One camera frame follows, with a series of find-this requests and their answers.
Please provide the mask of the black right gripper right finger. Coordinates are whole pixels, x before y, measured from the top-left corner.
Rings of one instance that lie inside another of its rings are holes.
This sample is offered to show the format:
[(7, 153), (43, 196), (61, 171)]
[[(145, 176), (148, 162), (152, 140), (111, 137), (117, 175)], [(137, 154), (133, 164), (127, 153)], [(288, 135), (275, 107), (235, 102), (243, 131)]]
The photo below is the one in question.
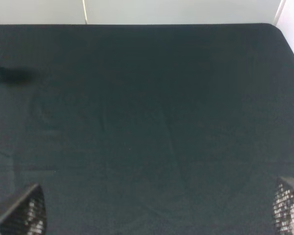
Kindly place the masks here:
[(294, 178), (279, 177), (273, 200), (273, 223), (277, 235), (294, 235)]

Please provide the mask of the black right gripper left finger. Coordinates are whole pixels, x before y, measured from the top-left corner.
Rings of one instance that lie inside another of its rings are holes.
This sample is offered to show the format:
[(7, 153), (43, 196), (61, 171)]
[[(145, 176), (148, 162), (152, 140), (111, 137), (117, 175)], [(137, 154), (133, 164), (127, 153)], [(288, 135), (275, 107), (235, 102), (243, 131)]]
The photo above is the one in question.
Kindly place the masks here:
[(47, 211), (42, 187), (30, 184), (0, 202), (0, 235), (44, 235)]

